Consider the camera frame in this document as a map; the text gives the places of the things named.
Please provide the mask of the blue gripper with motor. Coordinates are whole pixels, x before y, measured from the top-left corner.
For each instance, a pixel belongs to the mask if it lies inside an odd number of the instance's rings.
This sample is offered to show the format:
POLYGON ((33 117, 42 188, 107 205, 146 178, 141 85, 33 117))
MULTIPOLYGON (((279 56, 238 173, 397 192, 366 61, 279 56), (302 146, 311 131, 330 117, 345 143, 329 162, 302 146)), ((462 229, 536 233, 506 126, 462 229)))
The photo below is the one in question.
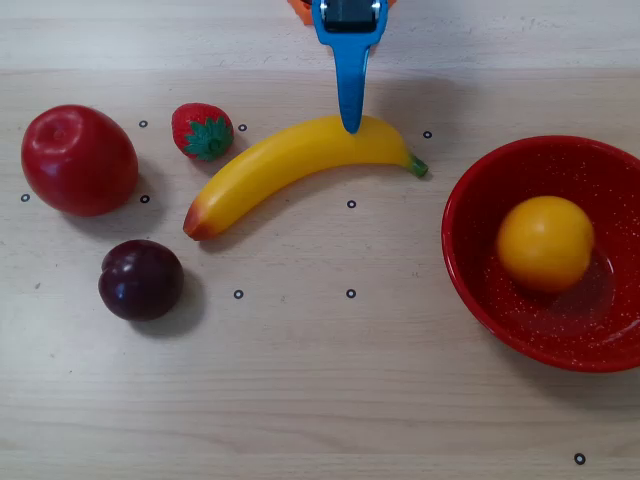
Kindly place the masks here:
POLYGON ((345 130, 361 125, 371 48, 386 29, 387 0, 313 0, 311 14, 318 40, 334 54, 339 110, 345 130))

